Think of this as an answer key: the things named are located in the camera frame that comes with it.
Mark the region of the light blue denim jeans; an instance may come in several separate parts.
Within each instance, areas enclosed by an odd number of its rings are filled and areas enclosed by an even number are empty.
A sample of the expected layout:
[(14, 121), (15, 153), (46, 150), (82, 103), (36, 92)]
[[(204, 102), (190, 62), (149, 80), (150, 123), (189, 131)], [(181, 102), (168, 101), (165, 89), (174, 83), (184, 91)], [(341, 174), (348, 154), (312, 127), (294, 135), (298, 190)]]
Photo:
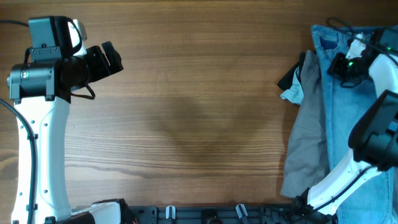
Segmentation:
[[(370, 81), (343, 88), (328, 74), (335, 55), (348, 52), (347, 35), (320, 25), (312, 26), (311, 33), (320, 60), (328, 161), (333, 169), (349, 151), (351, 130), (375, 102), (376, 92)], [(394, 170), (390, 169), (360, 186), (338, 207), (336, 216), (339, 223), (347, 224), (397, 223), (394, 199)]]

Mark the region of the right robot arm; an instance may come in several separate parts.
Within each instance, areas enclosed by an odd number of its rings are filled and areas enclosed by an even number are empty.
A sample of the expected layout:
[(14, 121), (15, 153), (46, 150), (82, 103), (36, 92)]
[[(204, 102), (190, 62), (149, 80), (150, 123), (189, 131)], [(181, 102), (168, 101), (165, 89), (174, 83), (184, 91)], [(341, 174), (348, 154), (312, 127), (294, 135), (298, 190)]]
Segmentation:
[(397, 33), (311, 28), (282, 195), (289, 223), (396, 223)]

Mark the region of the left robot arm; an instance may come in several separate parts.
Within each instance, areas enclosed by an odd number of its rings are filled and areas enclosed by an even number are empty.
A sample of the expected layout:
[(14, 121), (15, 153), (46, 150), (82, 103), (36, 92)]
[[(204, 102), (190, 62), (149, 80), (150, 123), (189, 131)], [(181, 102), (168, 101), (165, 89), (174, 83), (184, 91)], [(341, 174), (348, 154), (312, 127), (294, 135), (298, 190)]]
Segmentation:
[(132, 223), (123, 199), (74, 212), (65, 183), (65, 131), (80, 88), (120, 72), (111, 42), (86, 48), (84, 27), (65, 16), (28, 21), (32, 45), (8, 78), (6, 107), (19, 126), (19, 174), (12, 223)]

